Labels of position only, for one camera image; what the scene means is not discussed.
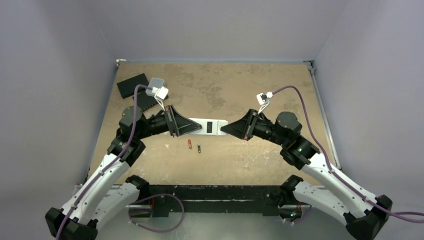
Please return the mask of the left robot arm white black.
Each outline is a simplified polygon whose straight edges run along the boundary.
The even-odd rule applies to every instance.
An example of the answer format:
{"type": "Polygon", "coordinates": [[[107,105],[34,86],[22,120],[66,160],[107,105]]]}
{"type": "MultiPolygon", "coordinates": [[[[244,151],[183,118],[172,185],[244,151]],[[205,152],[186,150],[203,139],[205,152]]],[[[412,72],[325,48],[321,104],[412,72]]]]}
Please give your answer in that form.
{"type": "Polygon", "coordinates": [[[131,176],[116,192],[108,194],[115,182],[135,163],[146,146],[141,141],[169,132],[182,136],[202,128],[201,124],[181,116],[172,105],[150,118],[138,106],[126,108],[99,167],[81,189],[61,208],[48,210],[48,229],[57,240],[94,240],[99,230],[121,209],[149,199],[149,183],[131,176]]]}

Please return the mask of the white red remote control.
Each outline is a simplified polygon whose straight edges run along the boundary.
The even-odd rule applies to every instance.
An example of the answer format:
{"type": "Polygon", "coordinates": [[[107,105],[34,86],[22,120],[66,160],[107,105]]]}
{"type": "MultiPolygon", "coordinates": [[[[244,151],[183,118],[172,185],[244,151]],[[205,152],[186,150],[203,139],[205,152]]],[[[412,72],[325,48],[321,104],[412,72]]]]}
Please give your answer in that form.
{"type": "Polygon", "coordinates": [[[226,136],[227,133],[221,131],[221,127],[229,124],[224,119],[207,119],[207,118],[189,118],[190,120],[201,125],[201,129],[195,130],[190,135],[200,136],[226,136]]]}

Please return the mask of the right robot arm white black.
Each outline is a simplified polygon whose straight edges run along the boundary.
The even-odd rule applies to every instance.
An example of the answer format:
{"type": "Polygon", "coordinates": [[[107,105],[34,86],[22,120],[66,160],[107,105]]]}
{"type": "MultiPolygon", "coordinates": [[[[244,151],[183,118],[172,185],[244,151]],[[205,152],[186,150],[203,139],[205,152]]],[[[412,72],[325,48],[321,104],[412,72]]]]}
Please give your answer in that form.
{"type": "Polygon", "coordinates": [[[356,240],[373,240],[389,219],[386,211],[391,209],[392,200],[385,195],[376,196],[347,177],[301,135],[301,129],[302,124],[292,112],[283,111],[271,122],[254,109],[220,128],[241,140],[258,137],[279,145],[280,155],[289,165],[324,186],[319,189],[291,175],[280,186],[280,207],[295,201],[311,205],[341,222],[356,240]]]}

